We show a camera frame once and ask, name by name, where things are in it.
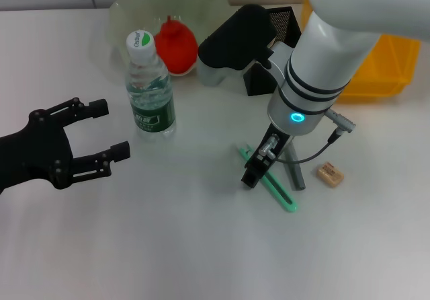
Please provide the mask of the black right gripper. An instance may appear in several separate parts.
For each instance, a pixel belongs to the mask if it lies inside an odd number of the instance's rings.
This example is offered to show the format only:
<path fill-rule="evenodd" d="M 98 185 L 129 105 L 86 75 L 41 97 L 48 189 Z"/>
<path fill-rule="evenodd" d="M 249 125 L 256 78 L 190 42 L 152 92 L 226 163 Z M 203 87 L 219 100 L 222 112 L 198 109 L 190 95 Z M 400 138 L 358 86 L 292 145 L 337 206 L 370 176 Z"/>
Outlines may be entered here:
<path fill-rule="evenodd" d="M 254 188 L 275 160 L 281 155 L 284 147 L 292 137 L 270 124 L 255 152 L 245 164 L 242 183 Z"/>

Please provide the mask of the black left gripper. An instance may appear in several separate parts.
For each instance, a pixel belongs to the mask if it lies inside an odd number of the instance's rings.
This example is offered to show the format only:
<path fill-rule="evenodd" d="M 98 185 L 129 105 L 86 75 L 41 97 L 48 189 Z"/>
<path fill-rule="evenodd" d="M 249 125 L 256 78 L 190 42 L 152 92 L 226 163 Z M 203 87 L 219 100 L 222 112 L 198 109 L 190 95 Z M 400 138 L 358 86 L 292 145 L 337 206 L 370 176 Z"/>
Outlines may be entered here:
<path fill-rule="evenodd" d="M 85 105 L 79 98 L 31 112 L 29 123 L 22 130 L 1 137 L 1 190 L 35 179 L 47 180 L 62 190 L 72 184 L 111 176 L 111 162 L 130 158 L 128 141 L 93 155 L 73 158 L 63 129 L 108 114 L 105 99 Z"/>

